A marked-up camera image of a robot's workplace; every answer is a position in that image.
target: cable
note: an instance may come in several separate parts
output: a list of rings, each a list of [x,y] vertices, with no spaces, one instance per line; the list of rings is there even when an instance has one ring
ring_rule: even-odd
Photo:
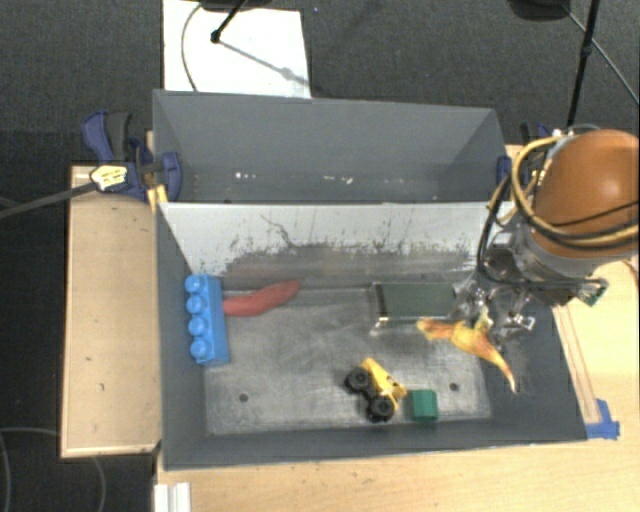
[[[544,157],[545,153],[541,153],[539,156]],[[531,173],[531,181],[529,182],[529,184],[527,185],[527,188],[524,189],[524,193],[525,195],[529,195],[531,192],[533,192],[533,190],[538,186],[538,183],[540,183],[540,179],[542,176],[544,176],[544,174],[549,170],[549,165],[551,165],[551,160],[547,160],[543,166],[542,169],[534,169],[532,171],[530,171]],[[513,192],[511,192],[511,197],[510,197],[510,201],[513,202]],[[493,202],[496,200],[497,198],[495,197],[495,194],[491,197],[490,201],[489,201],[489,209],[491,209],[491,206],[493,204]],[[513,216],[518,212],[518,205],[514,205],[507,213],[505,213],[502,217],[500,218],[496,218],[496,224],[498,226],[500,226],[501,228],[504,228],[506,223],[508,221],[510,221]]]
[[[500,210],[500,206],[505,200],[506,192],[508,191],[511,179],[512,179],[512,175],[506,176],[500,182],[500,184],[494,191],[493,196],[491,197],[491,201],[489,203],[489,215],[487,216],[487,220],[485,221],[484,227],[482,229],[482,234],[478,242],[478,250],[476,252],[476,269],[478,270],[478,272],[481,273],[486,279],[488,279],[493,283],[496,283],[499,285],[516,286],[516,287],[525,288],[528,290],[535,290],[535,289],[545,290],[545,289],[573,288],[573,287],[577,288],[585,284],[596,284],[600,287],[606,286],[606,281],[603,279],[566,278],[566,279],[554,279],[553,281],[529,281],[523,278],[522,280],[507,280],[507,279],[496,278],[489,272],[489,269],[487,268],[484,261],[487,245],[489,242],[489,235],[491,234],[491,229],[493,228],[493,225],[496,224],[497,222],[498,211]]]
[[[572,232],[568,232],[562,229],[559,229],[555,226],[552,226],[544,219],[538,217],[529,204],[529,200],[526,197],[525,190],[522,189],[522,185],[520,184],[519,179],[519,171],[520,166],[522,165],[522,161],[525,157],[531,153],[533,150],[538,149],[543,146],[548,146],[549,144],[553,144],[560,140],[562,136],[558,137],[546,137],[544,139],[540,139],[528,144],[517,156],[514,161],[513,167],[511,169],[511,190],[513,192],[515,201],[526,219],[526,221],[540,231],[547,238],[558,241],[561,240],[564,243],[569,243],[571,246],[576,248],[586,248],[586,247],[594,247],[598,249],[606,248],[607,244],[617,244],[623,240],[632,241],[633,237],[638,236],[638,224],[634,224],[629,227],[621,227],[621,229],[616,229],[614,232],[605,233],[605,232],[595,232],[595,233],[582,233],[576,234]]]
[[[64,192],[58,192],[57,194],[53,194],[47,197],[41,197],[40,199],[36,199],[35,201],[31,201],[29,203],[11,206],[10,208],[0,211],[0,220],[6,219],[7,217],[13,217],[14,215],[18,215],[19,213],[35,210],[36,208],[41,208],[42,206],[47,206],[49,204],[58,203],[60,201],[67,201],[82,194],[86,194],[87,192],[94,192],[95,190],[95,183],[86,183],[84,185],[80,185],[79,187],[72,188],[71,190],[65,190]]]
[[[11,468],[9,467],[9,455],[2,437],[2,430],[0,430],[0,455],[2,455],[2,463],[4,465],[5,492],[7,495],[4,503],[4,512],[9,512],[9,507],[11,506]]]
[[[567,9],[566,6],[561,5],[561,7],[562,9],[564,9],[564,12],[567,13],[571,21],[573,21],[578,26],[578,28],[580,28],[580,30],[582,30],[583,32],[587,31],[586,27],[580,22],[578,18],[574,16],[574,14],[569,9]],[[618,77],[618,80],[620,80],[620,82],[622,83],[624,88],[627,90],[631,98],[633,98],[633,101],[635,102],[635,104],[640,106],[640,102],[638,101],[638,96],[633,92],[633,89],[631,89],[631,86],[629,85],[627,80],[624,78],[624,76],[622,75],[618,67],[613,63],[613,61],[611,60],[611,57],[607,55],[607,53],[602,49],[602,47],[600,46],[600,44],[598,44],[595,38],[592,39],[591,42],[593,43],[593,46],[595,47],[595,49],[598,50],[598,53],[602,55],[602,58],[606,61],[606,63],[609,65],[609,67],[614,72],[614,74]]]
[[[196,84],[193,81],[193,77],[191,76],[191,72],[189,71],[189,66],[187,64],[187,57],[184,54],[184,40],[185,40],[185,35],[187,33],[187,27],[191,23],[191,20],[193,19],[195,14],[201,8],[202,8],[202,4],[198,4],[193,8],[191,13],[189,13],[187,20],[184,22],[184,25],[182,27],[182,35],[180,36],[180,55],[182,56],[182,67],[184,68],[184,72],[187,74],[187,78],[189,79],[189,83],[191,84],[191,88],[193,89],[194,92],[198,92],[198,88],[196,87]]]
[[[572,124],[571,126],[568,126],[566,130],[563,131],[563,133],[565,134],[569,134],[571,132],[574,132],[576,130],[586,130],[588,132],[592,132],[595,130],[599,130],[600,127],[597,124],[593,124],[593,123],[576,123],[576,124]]]
[[[18,203],[17,201],[14,201],[13,199],[9,199],[7,197],[2,197],[0,196],[0,206],[4,207],[4,208],[10,208],[12,206],[17,206],[20,203]]]
[[[557,226],[557,227],[572,226],[574,224],[580,224],[581,222],[587,222],[589,220],[599,219],[601,217],[606,217],[607,215],[611,215],[612,213],[619,212],[620,210],[624,210],[625,208],[630,208],[637,204],[638,204],[638,200],[636,199],[635,201],[630,201],[620,206],[616,206],[615,208],[610,208],[609,210],[606,210],[604,212],[594,213],[593,215],[589,215],[588,217],[582,217],[581,219],[571,220],[567,222],[560,222],[558,224],[554,224],[554,226]],[[637,222],[637,220],[638,219],[632,219],[631,222]]]
[[[53,437],[60,437],[60,434],[55,430],[50,430],[47,428],[34,428],[34,427],[8,427],[8,428],[0,428],[0,456],[2,457],[4,470],[5,470],[5,486],[7,498],[4,503],[4,512],[9,512],[11,508],[11,468],[9,466],[9,455],[7,453],[7,447],[4,444],[4,439],[2,434],[10,434],[10,433],[30,433],[30,434],[43,434]],[[104,474],[104,469],[102,468],[102,464],[96,457],[91,457],[96,470],[98,471],[98,476],[100,477],[100,504],[98,505],[97,512],[104,511],[104,504],[107,499],[107,478]]]

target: lego brick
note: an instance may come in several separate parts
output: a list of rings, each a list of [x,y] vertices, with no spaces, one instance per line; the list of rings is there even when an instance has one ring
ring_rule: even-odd
[[[184,287],[189,292],[186,308],[191,320],[188,329],[194,337],[191,355],[198,364],[212,366],[228,363],[220,280],[206,274],[193,274],[187,277]]]
[[[432,421],[438,419],[438,395],[431,389],[410,391],[413,419]]]

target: blue tape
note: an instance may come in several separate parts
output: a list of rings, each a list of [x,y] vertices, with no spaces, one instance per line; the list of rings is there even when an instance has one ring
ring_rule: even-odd
[[[611,439],[616,441],[620,436],[620,422],[611,419],[607,402],[596,398],[596,403],[600,410],[601,421],[600,423],[585,425],[587,437],[589,439]]]

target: floor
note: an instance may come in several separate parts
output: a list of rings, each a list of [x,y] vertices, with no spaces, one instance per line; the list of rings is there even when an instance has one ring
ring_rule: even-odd
[[[589,2],[569,4],[585,22]],[[271,6],[303,13],[314,96],[491,107],[511,143],[520,142],[523,121],[566,123],[582,34],[563,11],[523,0]],[[596,38],[636,94],[639,27],[640,3],[601,4]],[[132,133],[151,126],[150,91],[162,87],[162,3],[5,0],[0,62],[0,196],[23,202],[61,191],[70,165],[92,159],[79,130],[86,115],[126,110]],[[638,108],[596,52],[576,121],[638,134]],[[65,236],[64,204],[0,220],[0,428],[59,425]],[[97,510],[100,479],[90,461],[60,462],[51,436],[3,438],[12,512]],[[104,510],[150,510],[150,457],[102,464]]]

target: black toy wheel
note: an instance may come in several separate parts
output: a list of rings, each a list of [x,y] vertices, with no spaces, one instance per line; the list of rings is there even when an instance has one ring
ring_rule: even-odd
[[[368,413],[373,422],[389,421],[393,416],[393,401],[388,396],[376,396],[369,403]]]
[[[360,392],[369,386],[369,372],[364,368],[354,368],[344,381],[345,386],[352,391]]]

